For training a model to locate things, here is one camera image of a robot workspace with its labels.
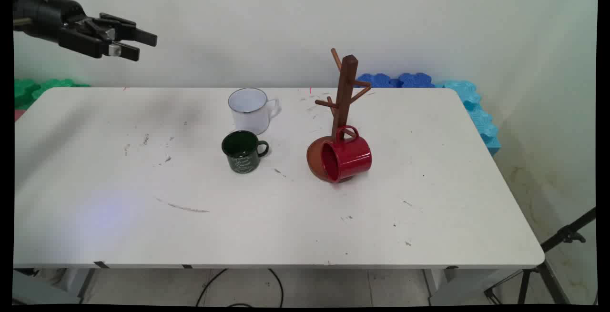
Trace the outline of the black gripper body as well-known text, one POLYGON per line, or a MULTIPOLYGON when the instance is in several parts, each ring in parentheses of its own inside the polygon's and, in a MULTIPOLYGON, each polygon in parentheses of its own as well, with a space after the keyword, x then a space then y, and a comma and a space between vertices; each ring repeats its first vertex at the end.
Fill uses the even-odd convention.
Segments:
POLYGON ((57 43, 61 29, 106 41, 115 36, 113 29, 98 25, 74 0, 13 0, 14 31, 57 43))

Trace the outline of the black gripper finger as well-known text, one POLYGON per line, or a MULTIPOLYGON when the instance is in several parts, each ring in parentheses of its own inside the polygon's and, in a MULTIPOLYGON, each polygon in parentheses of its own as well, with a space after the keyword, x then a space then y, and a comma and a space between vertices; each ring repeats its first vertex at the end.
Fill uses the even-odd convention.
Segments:
POLYGON ((157 45, 157 35, 137 28, 135 21, 100 13, 99 25, 114 29, 114 39, 116 41, 137 41, 152 47, 157 45))
POLYGON ((59 46, 97 59, 109 56, 138 61, 140 57, 140 49, 137 47, 119 41, 101 40, 71 29, 60 30, 59 46))

